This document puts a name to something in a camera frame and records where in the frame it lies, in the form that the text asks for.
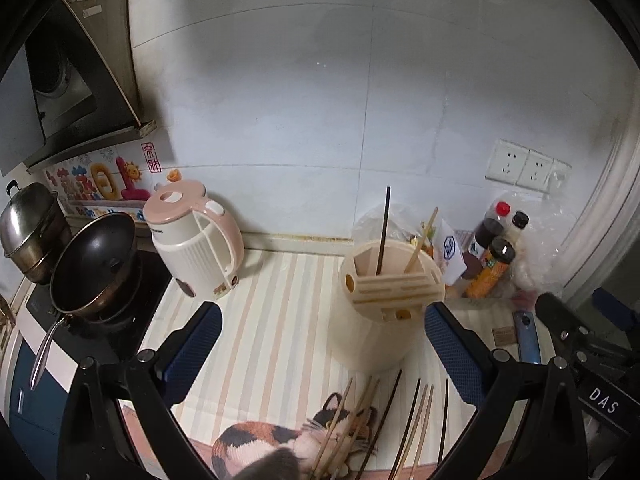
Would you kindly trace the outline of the clear plastic bag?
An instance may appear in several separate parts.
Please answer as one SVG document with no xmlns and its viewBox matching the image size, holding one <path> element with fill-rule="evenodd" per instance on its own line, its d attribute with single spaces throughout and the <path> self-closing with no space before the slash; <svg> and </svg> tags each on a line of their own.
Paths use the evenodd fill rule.
<svg viewBox="0 0 640 480">
<path fill-rule="evenodd" d="M 525 310 L 543 292 L 562 294 L 560 259 L 563 244 L 575 224 L 566 208 L 567 181 L 568 168 L 563 166 L 551 170 L 544 192 L 519 188 L 499 196 L 511 206 L 506 226 L 517 210 L 529 216 L 529 224 L 518 240 L 515 260 L 489 295 L 491 298 L 509 299 L 518 310 Z"/>
</svg>

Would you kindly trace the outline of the brown card label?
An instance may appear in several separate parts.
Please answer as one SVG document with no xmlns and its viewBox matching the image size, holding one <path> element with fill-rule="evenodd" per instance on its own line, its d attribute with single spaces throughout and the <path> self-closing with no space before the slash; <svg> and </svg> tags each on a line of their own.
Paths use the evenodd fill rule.
<svg viewBox="0 0 640 480">
<path fill-rule="evenodd" d="M 492 336 L 494 337 L 495 345 L 499 348 L 512 346 L 512 344 L 516 344 L 518 342 L 515 328 L 513 326 L 494 328 L 492 330 Z"/>
</svg>

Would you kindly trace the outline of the white blue snack packet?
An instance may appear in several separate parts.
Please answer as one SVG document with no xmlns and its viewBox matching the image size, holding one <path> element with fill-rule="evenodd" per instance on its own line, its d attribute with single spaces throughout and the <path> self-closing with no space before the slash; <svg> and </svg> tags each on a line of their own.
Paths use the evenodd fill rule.
<svg viewBox="0 0 640 480">
<path fill-rule="evenodd" d="M 432 244 L 434 261 L 442 274 L 442 282 L 446 286 L 452 286 L 462 277 L 466 264 L 454 229 L 442 217 L 436 219 Z"/>
</svg>

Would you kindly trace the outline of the white wall socket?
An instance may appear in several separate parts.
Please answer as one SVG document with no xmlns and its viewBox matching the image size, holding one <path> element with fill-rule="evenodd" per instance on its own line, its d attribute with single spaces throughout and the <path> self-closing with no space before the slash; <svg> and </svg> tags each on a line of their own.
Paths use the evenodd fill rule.
<svg viewBox="0 0 640 480">
<path fill-rule="evenodd" d="M 553 166 L 553 159 L 536 151 L 530 151 L 516 181 L 520 188 L 544 192 Z"/>
<path fill-rule="evenodd" d="M 498 140 L 490 156 L 485 178 L 495 182 L 516 185 L 529 153 L 529 148 L 524 148 L 524 146 L 506 140 Z"/>
</svg>

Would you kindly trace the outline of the black frying pan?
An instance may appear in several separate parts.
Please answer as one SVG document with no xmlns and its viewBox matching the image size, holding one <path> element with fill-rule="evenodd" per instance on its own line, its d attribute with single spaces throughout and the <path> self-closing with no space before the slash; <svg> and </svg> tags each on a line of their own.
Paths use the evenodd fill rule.
<svg viewBox="0 0 640 480">
<path fill-rule="evenodd" d="M 136 252 L 136 226 L 123 212 L 96 218 L 73 236 L 50 281 L 51 304 L 60 316 L 40 342 L 29 388 L 34 390 L 40 382 L 55 332 L 74 318 L 88 318 L 106 308 L 128 280 Z"/>
</svg>

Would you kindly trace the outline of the beige utensil holder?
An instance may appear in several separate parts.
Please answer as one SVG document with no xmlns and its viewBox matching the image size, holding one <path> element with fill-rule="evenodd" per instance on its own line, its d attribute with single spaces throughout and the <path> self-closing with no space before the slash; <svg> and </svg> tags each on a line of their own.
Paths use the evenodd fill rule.
<svg viewBox="0 0 640 480">
<path fill-rule="evenodd" d="M 399 240 L 354 247 L 340 267 L 329 317 L 334 359 L 364 374 L 397 366 L 423 330 L 424 310 L 445 298 L 442 274 L 426 252 Z"/>
</svg>

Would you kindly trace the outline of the dark brown chopstick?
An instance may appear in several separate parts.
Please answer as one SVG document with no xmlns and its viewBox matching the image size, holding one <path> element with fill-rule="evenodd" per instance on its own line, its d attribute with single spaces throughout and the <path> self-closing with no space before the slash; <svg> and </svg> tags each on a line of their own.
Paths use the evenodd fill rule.
<svg viewBox="0 0 640 480">
<path fill-rule="evenodd" d="M 382 430 L 384 428 L 384 425 L 386 423 L 386 419 L 388 414 L 390 414 L 390 409 L 392 408 L 395 396 L 396 396 L 396 392 L 398 390 L 398 386 L 400 383 L 400 378 L 402 376 L 402 368 L 400 370 L 398 370 L 398 373 L 396 375 L 395 381 L 394 381 L 394 385 L 392 390 L 390 390 L 390 395 L 388 396 L 384 411 L 382 413 L 382 416 L 380 417 L 380 420 L 378 421 L 378 426 L 375 429 L 375 433 L 373 435 L 373 438 L 370 440 L 369 443 L 369 447 L 367 449 L 367 453 L 364 456 L 364 459 L 362 461 L 362 464 L 360 466 L 360 469 L 358 470 L 355 480 L 360 480 L 364 474 L 364 471 L 367 468 L 367 464 L 369 463 L 369 460 L 371 458 L 371 456 L 373 455 L 375 449 L 376 449 L 376 445 L 378 444 L 378 439 L 380 438 L 380 435 L 382 434 Z"/>
<path fill-rule="evenodd" d="M 378 260 L 376 260 L 376 267 L 375 267 L 376 276 L 381 274 L 383 262 L 384 262 L 386 234 L 387 234 L 387 227 L 388 227 L 388 215 L 390 214 L 390 194 L 392 194 L 392 188 L 390 187 L 390 185 L 387 185 L 386 191 L 385 191 L 385 202 L 384 202 L 384 209 L 383 209 L 380 244 L 378 244 Z"/>
<path fill-rule="evenodd" d="M 445 452 L 445 444 L 447 437 L 447 422 L 448 422 L 448 408 L 449 408 L 449 379 L 445 382 L 444 403 L 442 404 L 442 424 L 440 425 L 440 437 L 437 455 L 437 465 L 442 462 Z"/>
<path fill-rule="evenodd" d="M 387 477 L 388 480 L 394 480 L 396 477 L 396 474 L 398 473 L 400 459 L 401 459 L 402 453 L 404 452 L 405 444 L 407 442 L 409 430 L 413 420 L 413 413 L 414 413 L 414 410 L 416 409 L 416 401 L 418 400 L 418 395 L 421 388 L 421 382 L 422 380 L 419 377 L 418 380 L 416 381 L 416 388 L 414 388 L 410 410 L 408 411 L 408 416 L 406 418 L 404 430 L 402 430 L 402 435 L 398 444 L 398 449 L 395 455 L 393 466 L 392 466 L 392 469 L 390 470 L 390 474 Z"/>
</svg>

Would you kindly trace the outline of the black induction cooktop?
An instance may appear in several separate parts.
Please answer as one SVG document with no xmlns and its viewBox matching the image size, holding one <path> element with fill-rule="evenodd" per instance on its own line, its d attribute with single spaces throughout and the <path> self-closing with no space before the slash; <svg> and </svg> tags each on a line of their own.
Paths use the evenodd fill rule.
<svg viewBox="0 0 640 480">
<path fill-rule="evenodd" d="M 131 359 L 169 285 L 170 273 L 155 252 L 140 250 L 132 274 L 114 301 L 88 318 L 69 318 L 53 341 L 73 361 L 91 356 L 101 364 Z"/>
</svg>

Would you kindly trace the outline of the stainless steel pot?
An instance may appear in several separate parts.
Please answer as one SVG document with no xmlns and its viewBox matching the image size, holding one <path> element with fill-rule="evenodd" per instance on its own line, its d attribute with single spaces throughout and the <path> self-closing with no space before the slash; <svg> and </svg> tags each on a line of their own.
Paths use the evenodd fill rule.
<svg viewBox="0 0 640 480">
<path fill-rule="evenodd" d="M 1 214 L 1 245 L 9 258 L 36 284 L 48 284 L 58 259 L 72 239 L 58 193 L 34 182 L 6 186 L 8 204 Z"/>
</svg>

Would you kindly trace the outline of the light bamboo chopstick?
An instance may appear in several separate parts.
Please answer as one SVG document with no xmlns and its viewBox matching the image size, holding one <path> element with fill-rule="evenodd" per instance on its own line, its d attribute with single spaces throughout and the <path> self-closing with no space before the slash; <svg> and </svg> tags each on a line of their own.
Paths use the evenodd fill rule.
<svg viewBox="0 0 640 480">
<path fill-rule="evenodd" d="M 418 241 L 416 242 L 416 247 L 413 249 L 413 253 L 405 266 L 404 273 L 409 273 L 412 267 L 414 266 L 414 264 L 418 261 L 420 252 L 422 252 L 422 248 L 428 239 L 428 232 L 430 232 L 430 229 L 432 228 L 438 213 L 439 213 L 439 208 L 435 207 L 431 214 L 431 217 L 422 226 L 422 234 L 418 238 Z"/>
<path fill-rule="evenodd" d="M 340 402 L 335 407 L 335 413 L 321 440 L 319 451 L 307 476 L 308 479 L 323 479 L 326 474 L 335 478 L 346 463 L 347 456 L 352 452 L 361 429 L 368 423 L 372 396 L 378 384 L 372 384 L 372 377 L 369 377 L 355 406 L 348 410 L 345 408 L 345 402 L 351 388 L 352 380 L 348 382 Z"/>
<path fill-rule="evenodd" d="M 392 475 L 393 480 L 399 478 L 401 469 L 404 468 L 414 435 L 416 434 L 416 430 L 418 429 L 418 423 L 424 407 L 426 394 L 427 385 L 424 385 L 422 387 L 421 393 L 416 393 L 416 398 L 414 399 L 414 402 L 412 404 L 410 417 L 406 425 L 406 431 L 400 442 L 400 447 L 398 450 L 398 461 L 394 470 L 394 474 Z"/>
<path fill-rule="evenodd" d="M 317 477 L 318 479 L 326 477 L 335 479 L 346 464 L 349 454 L 356 448 L 357 441 L 363 438 L 361 433 L 364 428 L 369 426 L 373 408 L 372 402 L 379 384 L 378 379 L 372 377 L 368 379 L 367 388 L 360 396 L 356 408 L 346 418 L 345 427 L 341 430 L 331 453 L 322 457 L 320 466 L 322 477 Z"/>
<path fill-rule="evenodd" d="M 326 447 L 329 444 L 329 440 L 331 439 L 331 436 L 333 434 L 333 431 L 335 429 L 335 426 L 337 424 L 338 419 L 340 418 L 341 415 L 341 411 L 344 408 L 344 404 L 346 399 L 348 398 L 349 395 L 349 391 L 352 388 L 352 378 L 349 378 L 346 388 L 344 390 L 344 392 L 342 393 L 342 397 L 340 402 L 338 402 L 337 407 L 335 408 L 335 412 L 334 415 L 331 419 L 331 422 L 329 424 L 329 429 L 326 430 L 326 435 L 324 436 L 319 451 L 317 453 L 316 458 L 314 459 L 314 466 L 312 466 L 311 472 L 308 474 L 308 479 L 312 480 L 315 479 L 317 477 L 322 477 L 322 472 L 320 472 L 320 466 L 322 464 L 322 456 L 324 454 L 324 451 L 326 450 Z"/>
<path fill-rule="evenodd" d="M 434 386 L 431 385 L 428 387 L 428 390 L 427 390 L 426 404 L 425 404 L 425 408 L 423 410 L 423 415 L 421 418 L 422 425 L 420 428 L 420 437 L 419 437 L 418 445 L 416 446 L 416 455 L 414 456 L 414 460 L 410 470 L 410 474 L 408 478 L 409 480 L 414 480 L 416 478 L 416 468 L 418 468 L 418 465 L 420 463 L 424 442 L 426 439 L 428 424 L 430 423 L 433 396 L 434 396 Z"/>
</svg>

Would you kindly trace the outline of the blue smartphone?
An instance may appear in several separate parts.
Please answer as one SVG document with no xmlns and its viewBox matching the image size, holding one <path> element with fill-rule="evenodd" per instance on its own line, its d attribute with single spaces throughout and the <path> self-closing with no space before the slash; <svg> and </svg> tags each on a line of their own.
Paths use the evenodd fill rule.
<svg viewBox="0 0 640 480">
<path fill-rule="evenodd" d="M 518 358 L 521 362 L 540 364 L 541 354 L 533 313 L 516 311 L 513 321 L 518 340 Z"/>
</svg>

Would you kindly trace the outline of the pink white electric kettle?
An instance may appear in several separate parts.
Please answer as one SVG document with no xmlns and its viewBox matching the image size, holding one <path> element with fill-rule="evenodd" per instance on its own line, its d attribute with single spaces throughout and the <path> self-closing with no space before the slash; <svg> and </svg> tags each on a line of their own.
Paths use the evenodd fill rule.
<svg viewBox="0 0 640 480">
<path fill-rule="evenodd" d="M 235 288 L 243 237 L 231 212 L 208 196 L 203 183 L 160 186 L 143 215 L 156 251 L 186 296 L 215 300 Z"/>
</svg>

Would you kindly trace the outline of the orange seasoning bottle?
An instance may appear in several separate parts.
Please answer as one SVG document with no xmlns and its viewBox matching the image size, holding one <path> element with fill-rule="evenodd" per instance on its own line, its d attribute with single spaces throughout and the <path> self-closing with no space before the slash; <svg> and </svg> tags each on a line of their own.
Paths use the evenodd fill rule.
<svg viewBox="0 0 640 480">
<path fill-rule="evenodd" d="M 465 289 L 464 296 L 471 299 L 487 297 L 514 259 L 513 245 L 503 236 L 494 238 L 483 255 L 483 269 Z"/>
</svg>

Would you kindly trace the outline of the colorful wall sticker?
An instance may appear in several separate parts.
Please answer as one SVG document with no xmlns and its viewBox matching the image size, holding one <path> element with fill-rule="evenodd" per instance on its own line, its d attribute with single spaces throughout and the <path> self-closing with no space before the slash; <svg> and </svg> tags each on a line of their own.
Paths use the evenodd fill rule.
<svg viewBox="0 0 640 480">
<path fill-rule="evenodd" d="M 95 219 L 123 212 L 144 221 L 144 203 L 154 193 L 163 166 L 153 142 L 131 141 L 56 162 L 42 170 L 67 217 Z"/>
</svg>

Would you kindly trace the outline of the red cap soy sauce bottle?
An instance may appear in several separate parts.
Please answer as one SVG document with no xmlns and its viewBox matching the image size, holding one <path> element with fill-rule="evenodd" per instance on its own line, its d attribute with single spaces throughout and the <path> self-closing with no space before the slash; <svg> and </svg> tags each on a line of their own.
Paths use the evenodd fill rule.
<svg viewBox="0 0 640 480">
<path fill-rule="evenodd" d="M 506 222 L 509 219 L 511 206 L 504 200 L 498 200 L 492 205 L 485 218 L 480 222 L 474 233 L 474 244 L 477 248 L 477 255 L 487 249 L 492 240 L 501 235 L 506 229 Z"/>
</svg>

